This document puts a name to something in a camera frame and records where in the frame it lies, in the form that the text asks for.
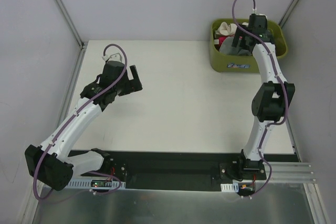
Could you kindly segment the grey t shirt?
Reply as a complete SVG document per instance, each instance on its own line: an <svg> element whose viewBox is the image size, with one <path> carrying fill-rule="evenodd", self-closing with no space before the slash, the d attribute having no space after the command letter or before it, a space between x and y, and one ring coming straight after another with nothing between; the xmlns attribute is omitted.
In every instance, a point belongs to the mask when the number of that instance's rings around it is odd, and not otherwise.
<svg viewBox="0 0 336 224"><path fill-rule="evenodd" d="M233 47L234 38L227 37L221 44L219 48L219 52L224 55L232 55L232 56L251 56L251 52L243 49L242 47Z"/></svg>

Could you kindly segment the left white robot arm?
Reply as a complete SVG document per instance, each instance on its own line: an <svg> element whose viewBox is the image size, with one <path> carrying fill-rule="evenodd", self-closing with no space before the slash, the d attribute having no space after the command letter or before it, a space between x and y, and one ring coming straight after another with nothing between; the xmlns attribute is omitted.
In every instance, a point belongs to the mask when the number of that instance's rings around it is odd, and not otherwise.
<svg viewBox="0 0 336 224"><path fill-rule="evenodd" d="M110 155L98 148L69 156L91 122L103 113L117 96L141 91L142 83L135 65L109 60L95 81L80 93L75 108L65 120L39 146L30 145L25 150L29 174L33 181L40 181L55 191L64 189L74 176L96 172L106 176L111 170Z"/></svg>

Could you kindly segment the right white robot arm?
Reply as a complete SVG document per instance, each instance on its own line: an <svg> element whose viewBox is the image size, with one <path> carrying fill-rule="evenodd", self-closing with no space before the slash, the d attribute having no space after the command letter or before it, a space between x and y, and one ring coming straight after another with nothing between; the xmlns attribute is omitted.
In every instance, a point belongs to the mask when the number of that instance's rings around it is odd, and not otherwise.
<svg viewBox="0 0 336 224"><path fill-rule="evenodd" d="M253 128L238 160L226 174L242 181L264 172L264 150L272 129L284 124L295 85L287 82L276 57L275 41L265 15L251 14L248 25L238 25L232 47L248 50L257 62L262 84L251 103Z"/></svg>

